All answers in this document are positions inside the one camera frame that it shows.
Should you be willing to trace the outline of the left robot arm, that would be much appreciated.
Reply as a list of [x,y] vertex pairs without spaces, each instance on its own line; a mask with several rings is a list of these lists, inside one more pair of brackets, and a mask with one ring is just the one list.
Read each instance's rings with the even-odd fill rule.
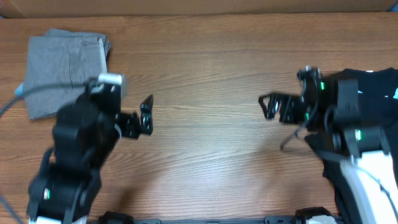
[[121,111],[122,84],[92,80],[81,87],[84,92],[57,111],[54,146],[29,185],[30,223],[84,223],[101,188],[100,170],[117,142],[153,132],[153,95],[139,114],[128,114]]

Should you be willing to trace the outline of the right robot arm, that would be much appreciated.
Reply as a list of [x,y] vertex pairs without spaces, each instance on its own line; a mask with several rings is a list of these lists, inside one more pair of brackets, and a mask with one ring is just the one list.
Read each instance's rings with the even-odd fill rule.
[[339,214],[303,208],[283,223],[397,222],[397,70],[297,72],[299,95],[271,92],[258,102],[266,119],[306,129],[304,141],[323,162]]

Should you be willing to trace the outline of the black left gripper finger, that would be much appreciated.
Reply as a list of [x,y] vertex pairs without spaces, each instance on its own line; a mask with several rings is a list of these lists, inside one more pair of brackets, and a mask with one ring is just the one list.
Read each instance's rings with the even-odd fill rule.
[[141,121],[141,133],[151,135],[153,132],[153,121],[151,119],[145,119]]
[[149,95],[140,105],[141,121],[149,122],[152,119],[154,96]]

